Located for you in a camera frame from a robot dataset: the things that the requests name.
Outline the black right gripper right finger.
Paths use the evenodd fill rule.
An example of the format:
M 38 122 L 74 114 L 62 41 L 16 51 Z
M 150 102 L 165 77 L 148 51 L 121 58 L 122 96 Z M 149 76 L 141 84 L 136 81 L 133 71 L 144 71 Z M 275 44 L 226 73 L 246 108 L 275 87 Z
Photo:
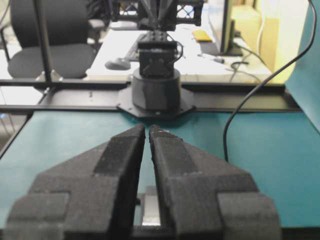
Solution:
M 160 222 L 178 240 L 279 240 L 273 200 L 252 175 L 154 125 L 149 130 Z

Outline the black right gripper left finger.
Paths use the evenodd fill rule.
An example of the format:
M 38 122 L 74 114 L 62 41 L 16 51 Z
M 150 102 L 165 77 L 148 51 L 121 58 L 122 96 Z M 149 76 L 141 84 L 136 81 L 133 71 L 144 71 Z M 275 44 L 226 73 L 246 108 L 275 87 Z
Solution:
M 6 240 L 126 240 L 134 222 L 145 127 L 40 172 L 12 206 Z

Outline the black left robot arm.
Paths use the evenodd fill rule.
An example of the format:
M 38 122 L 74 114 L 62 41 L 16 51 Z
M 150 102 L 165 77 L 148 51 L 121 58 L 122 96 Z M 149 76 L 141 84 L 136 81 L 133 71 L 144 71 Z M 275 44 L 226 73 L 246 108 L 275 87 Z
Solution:
M 140 0 L 138 28 L 147 37 L 137 44 L 139 68 L 127 88 L 135 108 L 178 115 L 182 111 L 182 53 L 168 31 L 183 22 L 178 5 L 194 8 L 188 24 L 199 26 L 201 0 Z M 8 213 L 5 240 L 125 239 L 134 223 L 145 127 L 136 125 L 109 141 L 40 171 L 27 194 Z

